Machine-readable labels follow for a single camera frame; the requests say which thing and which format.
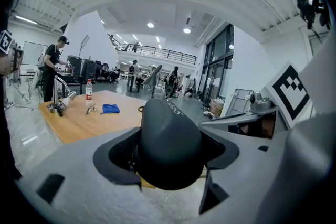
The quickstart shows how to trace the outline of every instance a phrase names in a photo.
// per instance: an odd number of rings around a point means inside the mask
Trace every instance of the man in black shirt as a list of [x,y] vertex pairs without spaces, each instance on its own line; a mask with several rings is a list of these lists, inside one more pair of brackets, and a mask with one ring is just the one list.
[[43,81],[43,100],[44,102],[51,101],[53,99],[54,88],[54,76],[57,74],[58,68],[55,65],[66,65],[67,63],[59,59],[59,49],[63,48],[67,42],[65,36],[61,36],[56,44],[51,44],[44,57],[44,71],[42,76]]

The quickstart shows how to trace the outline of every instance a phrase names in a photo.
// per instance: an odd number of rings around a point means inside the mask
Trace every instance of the black t-shirt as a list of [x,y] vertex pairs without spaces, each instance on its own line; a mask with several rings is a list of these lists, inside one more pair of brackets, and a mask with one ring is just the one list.
[[60,56],[60,52],[57,49],[55,44],[51,44],[48,49],[46,50],[46,55],[50,55],[50,61],[55,65],[58,63],[58,59]]

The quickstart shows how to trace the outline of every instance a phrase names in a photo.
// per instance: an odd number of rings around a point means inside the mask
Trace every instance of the railing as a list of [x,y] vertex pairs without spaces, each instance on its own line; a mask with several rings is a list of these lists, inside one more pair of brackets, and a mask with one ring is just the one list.
[[193,65],[196,64],[196,56],[189,55],[189,54],[183,54],[178,51],[174,50],[166,50],[166,49],[160,49],[150,46],[136,46],[137,48],[134,49],[134,45],[132,44],[120,44],[120,45],[114,45],[116,50],[118,51],[128,51],[128,52],[135,52],[136,54],[143,54],[143,55],[151,55],[151,56],[158,56],[162,58],[172,59],[176,61],[186,62],[186,63],[192,63]]

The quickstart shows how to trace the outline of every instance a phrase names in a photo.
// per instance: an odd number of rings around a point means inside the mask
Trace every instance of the floor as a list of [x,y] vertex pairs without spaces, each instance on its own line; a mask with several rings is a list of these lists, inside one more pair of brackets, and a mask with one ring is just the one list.
[[[31,99],[28,94],[28,84],[23,83],[19,90],[28,99],[27,103],[15,88],[7,83],[7,98],[15,105],[6,111],[8,128],[13,155],[16,166],[23,176],[32,167],[40,163],[44,158],[62,146],[62,142],[57,136],[48,132],[43,117],[37,110],[38,104],[43,102],[38,92],[33,92]],[[78,87],[71,87],[79,94]],[[119,80],[119,84],[107,84],[97,82],[93,85],[93,91],[108,90],[119,94],[149,100],[151,91],[147,88],[140,89],[140,92],[128,91],[124,80]],[[155,98],[164,98],[163,89],[158,87]],[[183,97],[173,98],[172,102],[187,115],[196,125],[201,121],[206,121],[201,109],[201,102],[192,98]],[[199,179],[191,186],[177,191],[166,191],[162,189],[143,188],[143,193],[158,210],[165,212],[172,219],[179,221],[198,216],[198,208],[201,202],[205,179]]]

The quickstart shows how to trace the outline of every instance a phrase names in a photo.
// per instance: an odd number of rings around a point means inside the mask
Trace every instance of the scissors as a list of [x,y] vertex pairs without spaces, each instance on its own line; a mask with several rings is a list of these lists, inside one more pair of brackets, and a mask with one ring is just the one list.
[[96,104],[93,104],[87,109],[86,115],[89,114],[91,111],[97,111],[97,108],[95,108],[95,105]]

